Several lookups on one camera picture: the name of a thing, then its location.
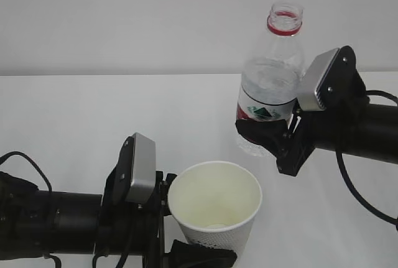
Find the paper cup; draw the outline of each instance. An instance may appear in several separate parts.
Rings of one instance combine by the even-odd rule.
[[[169,208],[187,241],[240,255],[262,202],[248,170],[224,161],[196,164],[171,184]]]

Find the black cable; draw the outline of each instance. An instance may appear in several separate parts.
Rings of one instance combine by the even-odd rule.
[[[393,225],[397,224],[397,220],[391,216],[388,216],[384,214],[383,212],[377,210],[375,207],[373,207],[371,204],[369,204],[362,196],[359,194],[357,189],[355,189],[351,179],[348,176],[346,166],[344,164],[343,160],[343,154],[339,149],[336,149],[336,158],[337,158],[337,164],[341,172],[341,176],[343,176],[343,180],[345,184],[348,187],[348,190],[353,194],[355,199],[359,201],[359,203],[364,206],[368,211],[370,211],[372,214],[376,215],[378,218],[383,219],[384,221],[387,221],[388,223],[391,223]]]
[[[124,247],[124,250],[121,254],[121,257],[119,259],[118,264],[116,265],[116,268],[123,268],[126,261],[127,261],[127,257],[129,256],[130,253],[130,247],[131,247],[131,243],[132,243],[132,238],[134,237],[134,223],[133,223],[133,219],[131,220],[131,227],[130,227],[130,232],[129,232],[129,237],[127,238],[127,243],[126,246]]]
[[[398,104],[398,97],[394,96],[393,94],[387,93],[385,91],[379,91],[379,90],[369,90],[366,91],[366,95],[368,96],[380,96],[380,97],[384,97],[387,98],[389,100],[392,100],[393,102],[395,102],[396,104]]]
[[[40,167],[25,153],[19,152],[19,151],[13,151],[7,154],[4,154],[3,156],[0,157],[0,165],[2,165],[3,163],[5,163],[5,161],[10,158],[11,156],[21,156],[23,158],[25,158],[35,169],[36,171],[39,173],[39,175],[43,178],[44,182],[47,184],[47,187],[49,188],[49,198],[51,198],[52,196],[52,186],[50,181],[48,180],[48,178],[45,176],[45,174],[43,173],[43,171],[40,169]]]
[[[51,259],[55,263],[55,268],[62,268],[62,263],[59,257],[47,254],[46,256],[44,256],[44,259]]]
[[[93,257],[93,261],[92,261],[92,265],[93,268],[97,267],[97,261],[100,257],[107,257],[109,254],[108,248],[104,248],[102,251],[97,252],[94,257]]]
[[[389,100],[392,100],[393,102],[395,102],[398,105],[398,97],[394,96],[393,94],[387,93],[385,91],[369,90],[369,91],[366,91],[366,94],[368,96],[381,96],[381,97],[387,98]],[[398,219],[395,219],[389,215],[386,215],[383,212],[376,209],[375,207],[373,207],[357,191],[357,189],[355,188],[354,184],[352,183],[351,179],[348,176],[348,172],[347,172],[346,166],[344,164],[344,160],[343,160],[343,154],[341,153],[341,149],[338,147],[336,148],[336,158],[337,158],[337,164],[338,164],[338,168],[340,169],[341,176],[343,177],[343,180],[344,180],[345,184],[347,185],[348,190],[352,193],[352,195],[355,197],[355,199],[357,201],[359,201],[359,203],[362,206],[364,206],[369,212],[376,215],[378,218],[398,227]]]

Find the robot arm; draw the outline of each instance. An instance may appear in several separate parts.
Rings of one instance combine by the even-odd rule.
[[[28,156],[27,159],[46,180]],[[120,254],[142,256],[145,268],[231,267],[236,254],[174,241],[164,250],[167,193],[176,175],[155,170],[155,143],[141,134],[126,139],[103,195],[38,190],[33,183],[0,172],[0,261],[51,258],[51,254]]]
[[[350,192],[377,217],[397,226],[397,219],[371,206],[348,177],[342,153],[398,164],[398,107],[369,103],[369,96],[398,98],[367,91],[349,46],[315,58],[297,91],[290,124],[286,121],[237,120],[238,132],[276,157],[280,173],[296,176],[315,148],[336,152]]]

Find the white table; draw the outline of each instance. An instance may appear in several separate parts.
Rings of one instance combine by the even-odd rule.
[[[369,89],[397,93],[398,73],[363,73]],[[316,150],[297,178],[275,160],[235,144],[238,75],[0,77],[0,154],[21,150],[56,191],[102,193],[121,144],[140,132],[157,143],[158,170],[180,173],[205,160],[229,160],[260,181],[264,203],[238,267],[396,267],[398,234],[363,209],[345,187],[332,152]],[[345,157],[353,182],[374,205],[398,215],[398,167]],[[1,170],[45,185],[23,159]],[[166,219],[166,247],[183,239]],[[91,267],[91,256],[61,255],[64,267]],[[100,259],[114,267],[118,257]],[[21,259],[1,267],[53,267]],[[130,257],[126,267],[141,267]]]

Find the plastic water bottle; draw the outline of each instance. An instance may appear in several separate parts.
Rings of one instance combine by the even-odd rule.
[[[302,16],[303,8],[299,5],[272,5],[267,28],[242,72],[237,119],[290,119],[296,88],[304,74],[304,53],[299,41]],[[251,155],[264,156],[267,152],[241,136],[238,145]]]

